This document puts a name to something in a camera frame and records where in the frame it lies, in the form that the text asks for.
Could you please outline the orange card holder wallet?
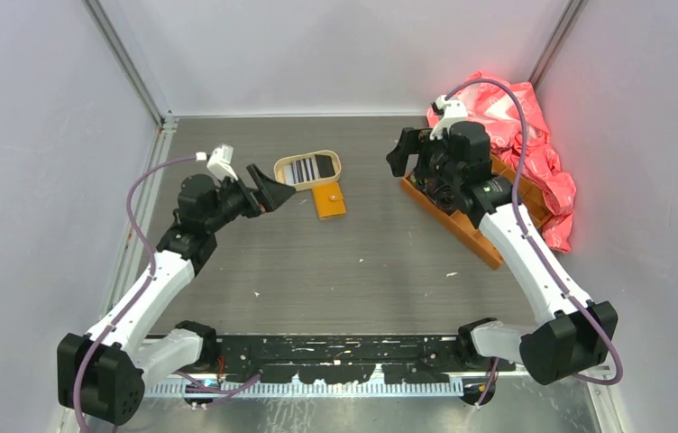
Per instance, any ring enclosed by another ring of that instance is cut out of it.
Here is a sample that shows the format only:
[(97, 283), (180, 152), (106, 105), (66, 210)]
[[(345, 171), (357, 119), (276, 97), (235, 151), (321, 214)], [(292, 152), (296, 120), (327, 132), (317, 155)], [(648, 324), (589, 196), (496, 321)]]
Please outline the orange card holder wallet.
[(343, 216), (346, 213), (344, 194), (338, 182), (331, 182), (311, 189), (319, 220)]

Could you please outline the black credit card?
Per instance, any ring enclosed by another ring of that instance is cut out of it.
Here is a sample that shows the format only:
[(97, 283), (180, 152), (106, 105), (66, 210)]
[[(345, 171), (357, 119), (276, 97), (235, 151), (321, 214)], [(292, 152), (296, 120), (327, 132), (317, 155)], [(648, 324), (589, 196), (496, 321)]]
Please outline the black credit card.
[(336, 175), (333, 160), (329, 155), (318, 154), (314, 160), (316, 175), (319, 179), (332, 178)]

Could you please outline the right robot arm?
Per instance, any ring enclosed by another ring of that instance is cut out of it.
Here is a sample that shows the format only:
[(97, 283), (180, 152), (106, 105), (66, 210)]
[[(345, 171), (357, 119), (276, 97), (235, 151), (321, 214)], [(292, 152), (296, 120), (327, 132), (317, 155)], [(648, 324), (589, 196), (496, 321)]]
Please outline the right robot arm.
[(595, 302), (563, 269), (532, 223), (518, 184), (492, 167), (490, 137), (480, 123), (460, 121), (442, 133), (402, 129), (386, 161), (396, 177), (446, 186), (452, 204), (498, 250), (525, 293), (536, 325), (522, 329), (485, 318), (459, 330), (460, 364), (480, 370), (491, 358), (521, 364), (540, 384), (614, 357), (618, 313)]

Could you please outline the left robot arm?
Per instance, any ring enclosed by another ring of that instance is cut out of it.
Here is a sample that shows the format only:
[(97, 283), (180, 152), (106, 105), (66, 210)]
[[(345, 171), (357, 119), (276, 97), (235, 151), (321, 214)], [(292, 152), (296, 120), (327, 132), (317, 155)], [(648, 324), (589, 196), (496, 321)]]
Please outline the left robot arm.
[(159, 342), (143, 341), (166, 307), (200, 273), (217, 247), (216, 233), (237, 217), (254, 218), (286, 203), (296, 190), (251, 164), (254, 185), (206, 174), (183, 180), (173, 222), (156, 246), (142, 277), (86, 333), (69, 333), (57, 348), (58, 398), (74, 411), (80, 431), (92, 417), (122, 426), (145, 392), (192, 366), (214, 369), (221, 356), (215, 330), (191, 320), (178, 323)]

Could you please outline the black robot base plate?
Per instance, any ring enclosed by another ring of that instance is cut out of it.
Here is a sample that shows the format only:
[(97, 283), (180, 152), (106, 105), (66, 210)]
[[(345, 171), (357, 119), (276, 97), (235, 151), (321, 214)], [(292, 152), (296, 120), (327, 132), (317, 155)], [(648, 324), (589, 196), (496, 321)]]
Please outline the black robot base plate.
[(220, 373), (226, 382), (258, 374), (261, 383), (331, 385), (369, 382), (380, 370), (386, 384), (420, 384), (484, 375), (490, 361), (468, 361), (456, 335), (223, 335), (213, 355), (179, 370), (196, 379)]

